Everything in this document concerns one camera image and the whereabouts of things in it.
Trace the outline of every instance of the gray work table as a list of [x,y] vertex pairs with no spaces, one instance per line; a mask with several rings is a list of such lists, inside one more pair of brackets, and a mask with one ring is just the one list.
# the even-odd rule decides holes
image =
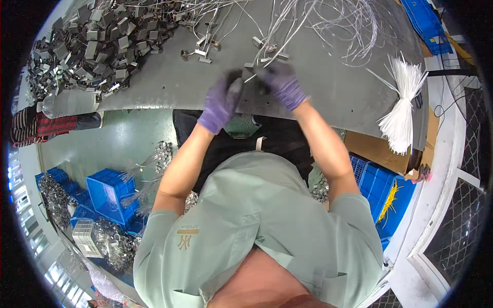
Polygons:
[[[413,64],[422,63],[419,38],[404,11],[394,0],[383,0],[379,7],[382,16],[391,12],[393,31],[386,25],[382,26],[387,34],[396,34],[397,38],[379,38],[374,47],[370,61],[364,67],[349,67],[341,63],[340,58],[329,56],[320,43],[320,39],[312,29],[302,27],[293,37],[283,52],[289,54],[288,62],[297,72],[302,89],[312,97],[314,107],[332,126],[347,129],[375,137],[381,137],[377,120],[386,115],[397,101],[397,93],[389,89],[375,76],[366,71],[369,68],[382,78],[392,82],[384,64],[388,65],[387,54],[404,54],[407,61]],[[267,33],[271,15],[271,1],[249,2],[246,11],[256,20],[264,35]],[[228,7],[222,8],[217,19],[219,23]],[[231,13],[219,30],[217,36],[222,37],[236,24],[241,8],[233,7]],[[212,13],[205,16],[198,31],[205,32],[204,23],[209,21]],[[282,46],[289,27],[289,21],[276,33],[276,43]],[[178,28],[174,37],[163,44],[162,54],[151,55],[142,71],[132,76],[129,89],[117,92],[103,98],[98,110],[135,109],[135,108],[181,108],[202,109],[207,89],[212,86],[219,75],[230,68],[242,68],[245,63],[252,62],[258,52],[251,40],[253,36],[261,38],[254,22],[243,14],[236,29],[222,42],[220,51],[211,48],[209,58],[211,64],[199,62],[199,55],[191,55],[189,61],[180,58],[180,51],[196,48],[197,38],[185,28]],[[334,45],[340,47],[340,55],[344,54],[347,45],[340,40],[334,40]],[[251,74],[244,70],[244,78]],[[291,118],[288,112],[273,98],[259,95],[256,83],[246,84],[244,97],[238,107],[238,112]],[[426,131],[428,95],[427,86],[423,87],[423,108],[426,117],[415,109],[415,135],[420,128]]]

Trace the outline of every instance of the red plaid cloth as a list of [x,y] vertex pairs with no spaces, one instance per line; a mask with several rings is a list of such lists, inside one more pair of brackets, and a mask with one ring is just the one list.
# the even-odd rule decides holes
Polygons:
[[36,120],[38,137],[66,134],[69,131],[73,131],[77,124],[76,115],[61,117],[52,120],[47,118],[44,113],[38,112],[36,114]]

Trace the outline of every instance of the cardboard box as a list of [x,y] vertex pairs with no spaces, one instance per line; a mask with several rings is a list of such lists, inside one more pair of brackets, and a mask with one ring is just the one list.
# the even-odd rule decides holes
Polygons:
[[[420,164],[428,164],[431,168],[440,119],[433,115],[433,110],[431,110],[431,108],[429,109],[428,114],[426,146],[424,147]],[[397,155],[389,149],[387,140],[351,131],[346,132],[344,144],[349,152],[403,175],[406,180],[415,180],[419,177],[419,171],[415,169],[406,173],[409,158],[411,156],[410,148],[405,155]]]

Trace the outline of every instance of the green floor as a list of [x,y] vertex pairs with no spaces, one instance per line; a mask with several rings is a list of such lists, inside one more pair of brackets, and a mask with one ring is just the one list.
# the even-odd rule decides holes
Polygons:
[[[237,115],[226,128],[234,137],[247,137],[256,129],[247,114]],[[344,137],[344,131],[338,133]],[[41,157],[45,169],[60,167],[72,180],[86,187],[88,175],[104,168],[127,170],[143,162],[161,140],[172,142],[177,150],[171,109],[106,111],[102,128],[57,136],[41,144]],[[319,171],[316,173],[311,178],[313,175],[318,178]],[[155,176],[154,168],[148,167],[140,179],[151,180]],[[139,179],[136,186],[141,186]]]

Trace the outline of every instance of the worker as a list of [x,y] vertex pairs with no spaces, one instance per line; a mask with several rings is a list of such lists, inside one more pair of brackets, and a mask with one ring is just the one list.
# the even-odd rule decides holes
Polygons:
[[[256,73],[293,112],[306,156],[311,149],[327,178],[330,210],[303,180],[300,140],[266,136],[242,153],[222,154],[231,154],[223,128],[244,84],[239,71],[225,74],[164,173],[135,256],[135,288],[149,307],[355,307],[381,276],[382,245],[341,139],[292,67],[274,61]],[[178,131],[177,137],[183,138]],[[217,156],[226,159],[211,171]],[[185,214],[185,199],[203,173],[197,204]]]
[[11,120],[10,141],[13,147],[47,142],[70,131],[81,131],[103,126],[104,111],[84,113],[50,119],[29,106],[17,112]]

